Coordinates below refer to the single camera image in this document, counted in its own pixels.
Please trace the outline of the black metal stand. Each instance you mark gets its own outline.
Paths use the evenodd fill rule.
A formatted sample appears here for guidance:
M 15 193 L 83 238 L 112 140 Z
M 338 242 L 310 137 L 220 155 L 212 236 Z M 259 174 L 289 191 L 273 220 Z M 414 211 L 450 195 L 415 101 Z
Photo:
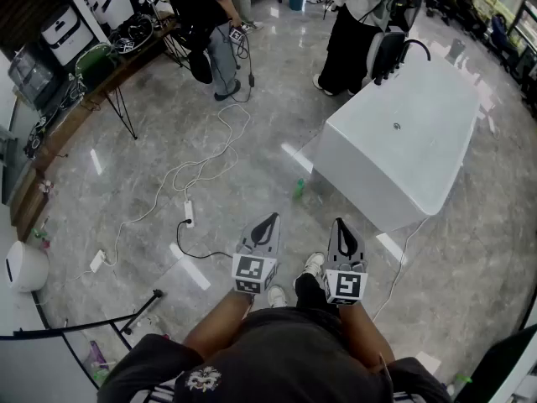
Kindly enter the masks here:
M 122 317 L 115 317 L 99 322 L 92 322 L 83 325 L 71 326 L 71 327 L 61 327 L 61 328 L 50 328 L 45 330 L 34 330 L 34 331 L 23 331 L 18 330 L 14 331 L 11 336 L 0 336 L 0 341 L 17 341 L 17 340 L 28 340 L 28 339 L 42 339 L 42 338 L 54 338 L 54 337 L 64 337 L 67 333 L 70 332 L 81 332 L 86 330 L 91 330 L 99 327 L 110 327 L 116 336 L 121 340 L 123 345 L 130 350 L 132 348 L 131 344 L 126 339 L 126 336 L 132 334 L 132 325 L 159 299 L 164 296 L 164 292 L 159 289 L 153 290 L 152 296 L 143 304 L 134 313 L 128 314 Z

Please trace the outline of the long wooden table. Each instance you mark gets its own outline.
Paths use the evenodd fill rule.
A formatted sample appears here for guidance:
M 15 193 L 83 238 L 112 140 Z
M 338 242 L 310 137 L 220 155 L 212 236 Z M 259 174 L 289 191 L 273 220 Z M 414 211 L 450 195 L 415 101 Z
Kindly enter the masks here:
M 8 200 L 10 220 L 19 241 L 26 241 L 31 234 L 39 214 L 44 210 L 48 196 L 39 191 L 39 183 L 44 181 L 44 173 L 60 156 L 70 138 L 78 128 L 107 102 L 118 110 L 120 86 L 134 73 L 164 52 L 164 41 L 175 27 L 171 13 L 161 12 L 164 26 L 146 42 L 133 56 L 122 60 L 121 64 L 95 90 L 84 96 L 82 101 L 64 111 L 44 133 L 44 140 L 37 150 L 36 158 L 29 160 L 17 179 Z

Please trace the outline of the white bathtub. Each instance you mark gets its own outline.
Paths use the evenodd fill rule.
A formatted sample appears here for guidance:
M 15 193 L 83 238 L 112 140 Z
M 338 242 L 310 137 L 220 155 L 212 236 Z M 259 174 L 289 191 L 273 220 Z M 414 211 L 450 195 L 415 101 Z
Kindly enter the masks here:
M 443 207 L 478 108 L 454 65 L 412 49 L 394 75 L 326 120 L 313 167 L 380 231 L 407 227 Z

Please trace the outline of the black counter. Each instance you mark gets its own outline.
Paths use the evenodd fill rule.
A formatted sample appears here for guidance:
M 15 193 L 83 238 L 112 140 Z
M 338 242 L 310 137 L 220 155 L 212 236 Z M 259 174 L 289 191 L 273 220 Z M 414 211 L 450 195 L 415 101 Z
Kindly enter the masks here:
M 505 403 L 537 364 L 537 324 L 495 343 L 455 398 L 456 403 Z

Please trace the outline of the person's white shoe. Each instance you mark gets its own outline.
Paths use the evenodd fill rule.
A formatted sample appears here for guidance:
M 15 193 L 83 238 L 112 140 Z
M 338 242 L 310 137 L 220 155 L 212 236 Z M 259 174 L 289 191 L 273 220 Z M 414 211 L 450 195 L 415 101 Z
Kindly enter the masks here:
M 268 304 L 270 308 L 280 308 L 288 305 L 286 294 L 281 286 L 272 285 L 268 289 Z
M 323 253 L 313 253 L 305 262 L 305 266 L 302 271 L 302 275 L 310 274 L 317 277 L 321 271 L 323 264 L 325 263 L 325 256 Z

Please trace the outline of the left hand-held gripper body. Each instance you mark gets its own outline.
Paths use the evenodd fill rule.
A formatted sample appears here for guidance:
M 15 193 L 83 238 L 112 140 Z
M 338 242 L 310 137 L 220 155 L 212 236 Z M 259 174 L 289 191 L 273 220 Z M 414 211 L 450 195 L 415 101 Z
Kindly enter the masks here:
M 278 264 L 276 245 L 254 248 L 239 244 L 232 256 L 234 289 L 250 295 L 262 294 L 270 287 Z

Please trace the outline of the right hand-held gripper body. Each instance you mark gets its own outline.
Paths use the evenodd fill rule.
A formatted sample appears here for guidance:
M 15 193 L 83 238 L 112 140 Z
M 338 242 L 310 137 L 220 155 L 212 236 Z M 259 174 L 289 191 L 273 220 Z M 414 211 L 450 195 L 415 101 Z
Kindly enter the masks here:
M 364 259 L 326 260 L 322 284 L 326 301 L 332 305 L 355 305 L 363 298 L 368 280 Z

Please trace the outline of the clear plastic container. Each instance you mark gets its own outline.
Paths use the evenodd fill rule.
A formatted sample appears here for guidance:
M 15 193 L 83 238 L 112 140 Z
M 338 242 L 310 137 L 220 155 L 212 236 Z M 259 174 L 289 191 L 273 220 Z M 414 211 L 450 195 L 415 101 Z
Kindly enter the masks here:
M 35 107 L 52 94 L 55 73 L 32 50 L 22 48 L 13 58 L 8 75 L 18 92 Z

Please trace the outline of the person's black trouser leg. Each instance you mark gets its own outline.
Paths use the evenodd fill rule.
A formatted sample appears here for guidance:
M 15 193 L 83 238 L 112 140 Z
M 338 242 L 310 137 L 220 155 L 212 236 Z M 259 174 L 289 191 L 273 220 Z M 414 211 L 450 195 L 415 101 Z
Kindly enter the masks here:
M 336 305 L 326 301 L 326 295 L 317 278 L 311 273 L 302 273 L 295 280 L 295 294 L 297 296 L 296 307 L 316 309 L 339 318 L 339 310 Z

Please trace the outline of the person's right forearm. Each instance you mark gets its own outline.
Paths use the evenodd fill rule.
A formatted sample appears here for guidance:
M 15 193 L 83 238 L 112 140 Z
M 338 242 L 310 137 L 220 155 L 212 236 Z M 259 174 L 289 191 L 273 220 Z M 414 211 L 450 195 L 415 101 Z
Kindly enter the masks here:
M 342 332 L 350 354 L 370 371 L 395 361 L 394 352 L 360 302 L 339 305 Z

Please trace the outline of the grey white chair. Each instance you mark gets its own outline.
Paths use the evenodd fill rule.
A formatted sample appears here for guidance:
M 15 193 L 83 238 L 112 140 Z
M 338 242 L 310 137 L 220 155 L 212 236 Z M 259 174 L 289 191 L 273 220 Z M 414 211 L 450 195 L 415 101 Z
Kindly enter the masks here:
M 398 64 L 406 33 L 400 30 L 376 33 L 366 59 L 368 78 L 380 86 Z

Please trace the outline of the person's dark shirt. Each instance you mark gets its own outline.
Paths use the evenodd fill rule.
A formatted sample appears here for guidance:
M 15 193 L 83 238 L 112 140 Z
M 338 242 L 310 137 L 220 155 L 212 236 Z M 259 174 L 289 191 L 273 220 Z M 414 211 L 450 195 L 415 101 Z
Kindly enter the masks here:
M 248 315 L 208 360 L 149 334 L 117 364 L 97 403 L 451 403 L 415 358 L 370 372 L 351 356 L 339 321 L 319 310 Z

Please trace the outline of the person's left forearm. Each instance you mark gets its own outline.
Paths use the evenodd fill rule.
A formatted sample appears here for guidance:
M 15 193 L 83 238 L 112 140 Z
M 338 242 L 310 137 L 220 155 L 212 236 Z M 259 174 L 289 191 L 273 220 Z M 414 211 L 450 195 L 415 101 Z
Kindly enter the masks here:
M 230 290 L 187 334 L 182 344 L 204 360 L 209 359 L 230 345 L 252 304 L 252 295 Z

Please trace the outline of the white round appliance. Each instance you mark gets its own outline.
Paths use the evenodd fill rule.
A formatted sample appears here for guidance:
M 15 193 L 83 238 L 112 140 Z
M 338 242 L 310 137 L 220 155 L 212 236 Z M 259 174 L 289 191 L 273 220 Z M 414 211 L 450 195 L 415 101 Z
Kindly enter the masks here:
M 17 241 L 5 259 L 8 286 L 21 293 L 40 290 L 48 279 L 49 267 L 46 253 Z

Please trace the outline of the black bathtub faucet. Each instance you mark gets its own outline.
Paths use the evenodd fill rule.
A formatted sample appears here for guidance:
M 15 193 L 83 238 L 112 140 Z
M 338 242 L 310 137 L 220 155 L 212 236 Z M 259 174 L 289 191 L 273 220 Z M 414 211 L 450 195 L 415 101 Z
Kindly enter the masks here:
M 387 44 L 381 44 L 373 62 L 372 74 L 375 85 L 380 86 L 401 67 L 412 44 L 420 46 L 425 52 L 426 59 L 431 60 L 429 49 L 417 39 L 395 39 Z

